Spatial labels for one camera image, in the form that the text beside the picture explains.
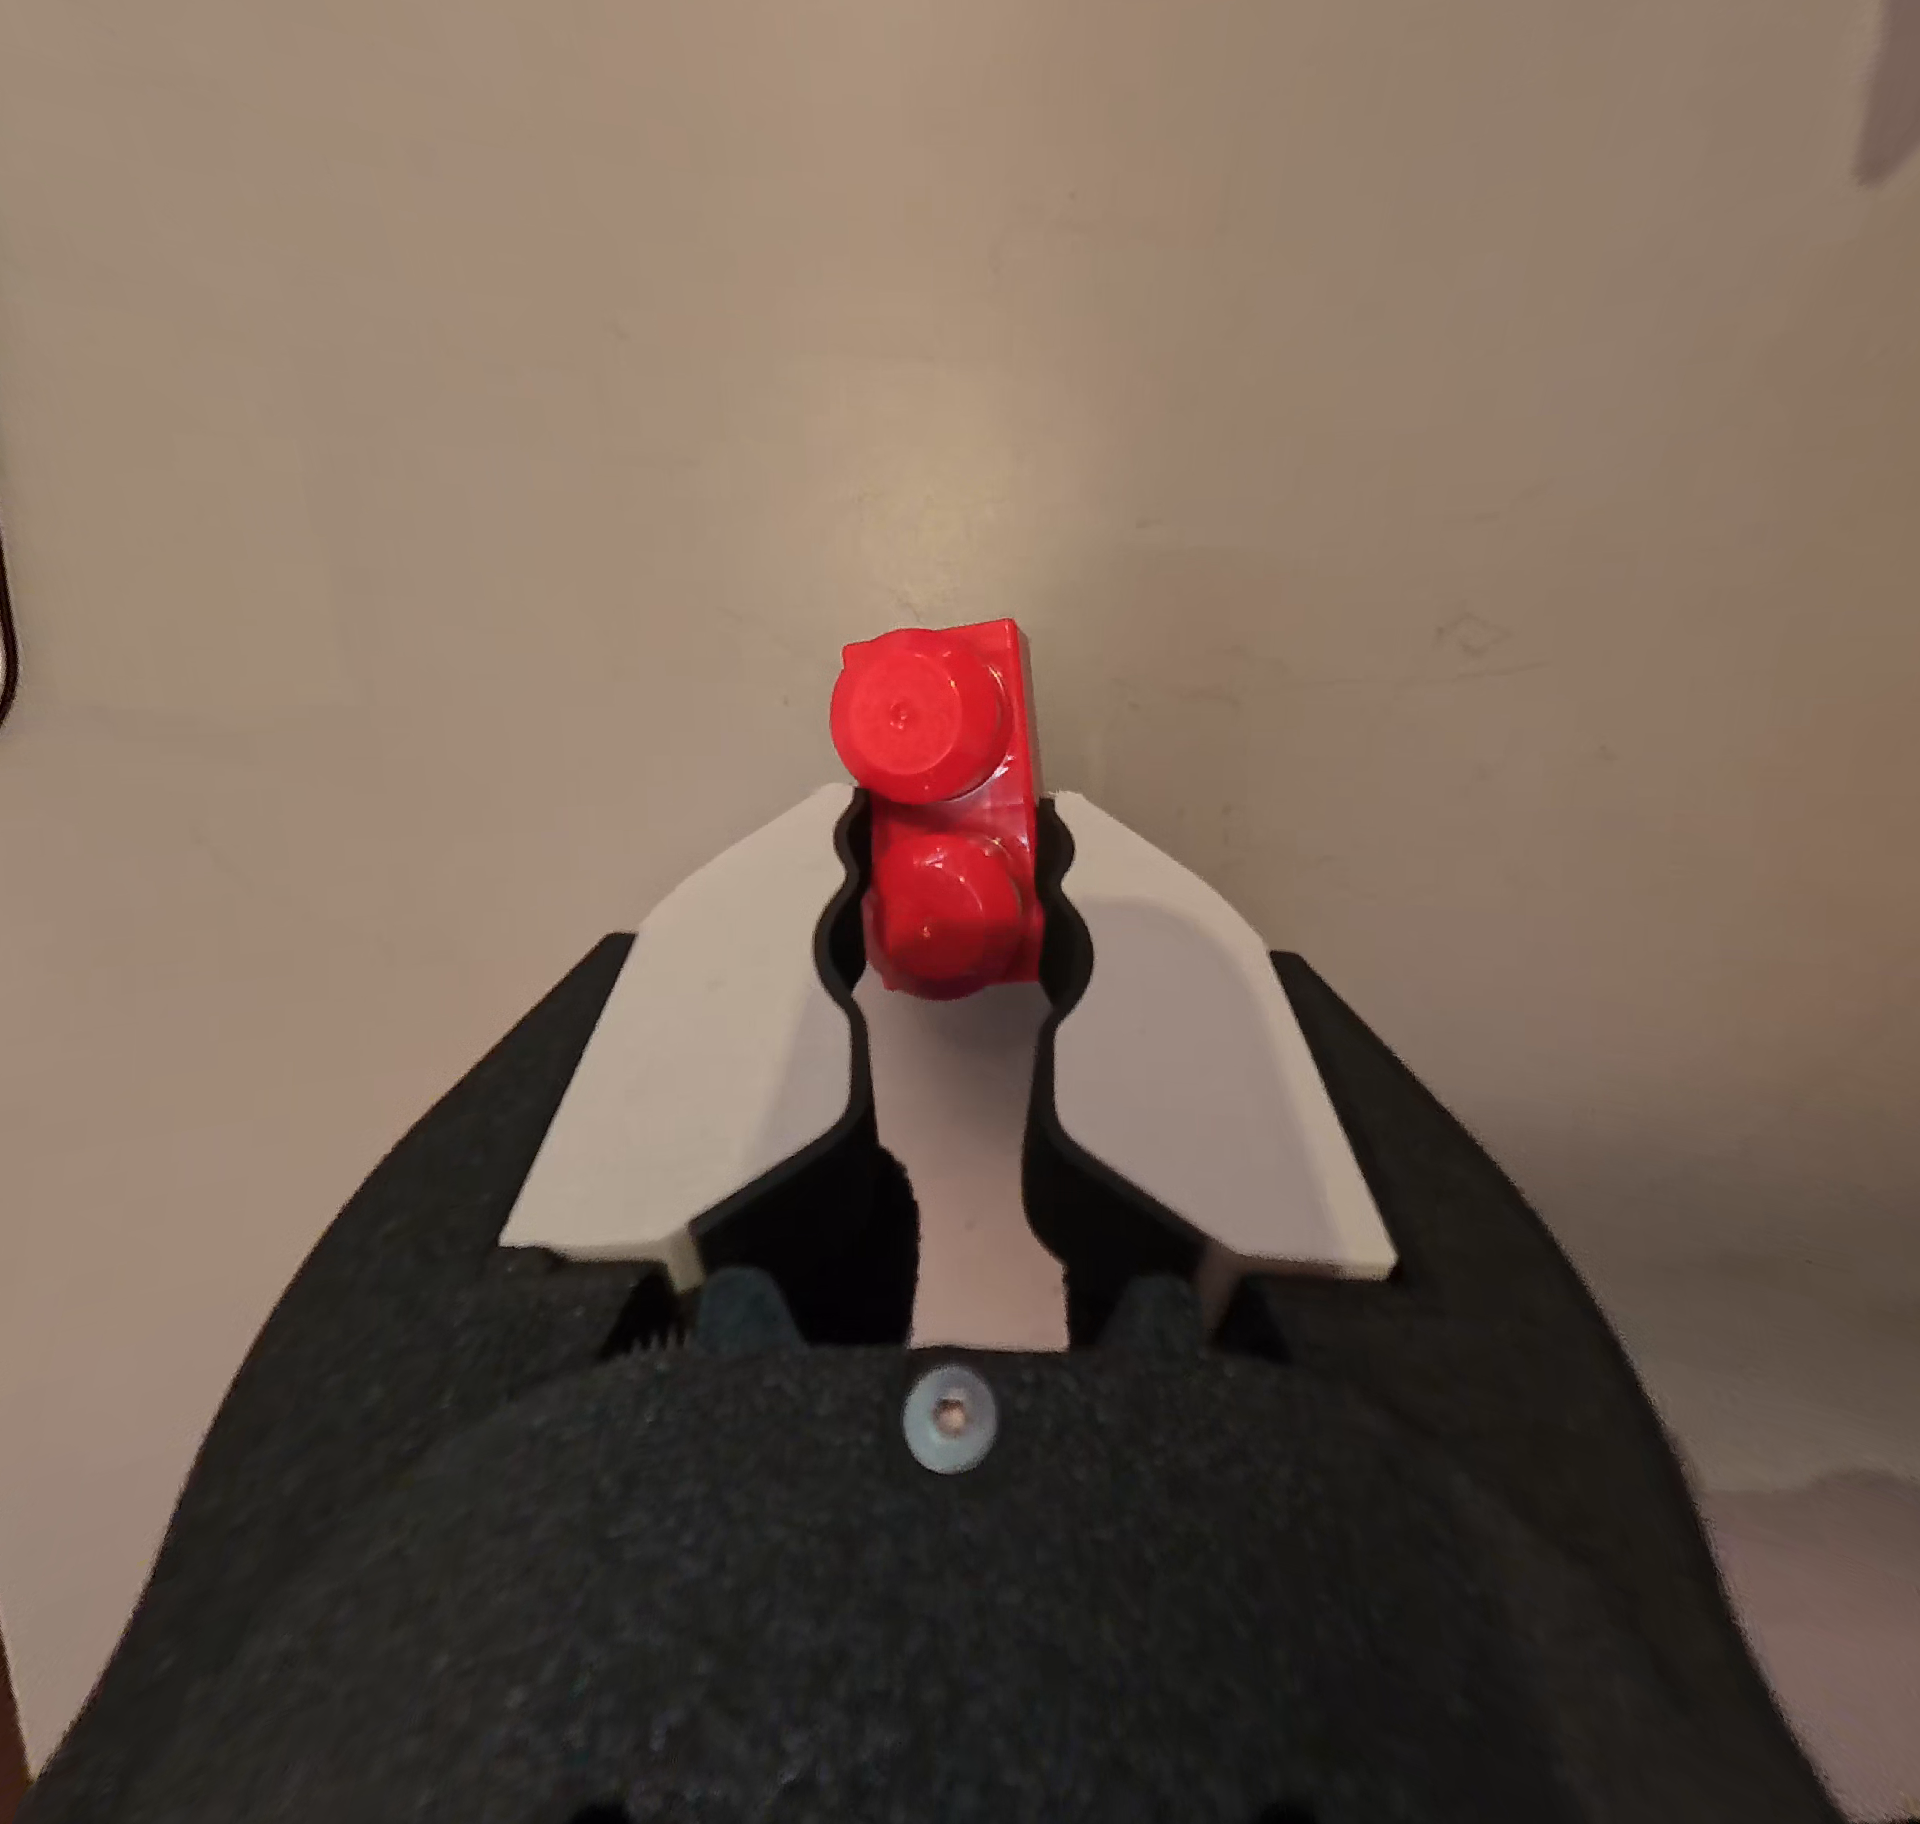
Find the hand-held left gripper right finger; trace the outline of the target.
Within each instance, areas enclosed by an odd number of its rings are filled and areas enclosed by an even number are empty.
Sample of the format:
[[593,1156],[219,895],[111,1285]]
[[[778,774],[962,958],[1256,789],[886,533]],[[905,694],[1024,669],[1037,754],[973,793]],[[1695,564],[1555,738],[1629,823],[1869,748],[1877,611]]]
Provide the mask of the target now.
[[1389,1282],[1394,1237],[1256,929],[1089,796],[1050,796],[1037,843],[1020,1210],[1068,1320],[1108,1320],[1140,1278],[1187,1285],[1211,1324],[1248,1278]]

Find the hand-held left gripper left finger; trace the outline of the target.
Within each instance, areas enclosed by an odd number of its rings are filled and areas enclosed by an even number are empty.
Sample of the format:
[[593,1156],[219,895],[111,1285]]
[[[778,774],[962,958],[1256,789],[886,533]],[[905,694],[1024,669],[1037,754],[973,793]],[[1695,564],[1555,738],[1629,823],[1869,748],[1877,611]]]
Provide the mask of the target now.
[[764,1222],[869,1098],[821,926],[847,888],[847,784],[824,784],[685,877],[636,926],[500,1227],[503,1251],[660,1266],[692,1292],[770,1272]]

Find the long red mega block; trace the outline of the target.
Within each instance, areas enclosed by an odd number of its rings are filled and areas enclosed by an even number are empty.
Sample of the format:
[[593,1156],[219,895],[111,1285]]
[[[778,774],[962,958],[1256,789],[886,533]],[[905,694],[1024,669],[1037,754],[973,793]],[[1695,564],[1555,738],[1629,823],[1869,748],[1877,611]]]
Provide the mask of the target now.
[[831,738],[869,810],[867,962],[959,999],[1040,979],[1040,748],[1011,617],[843,648]]

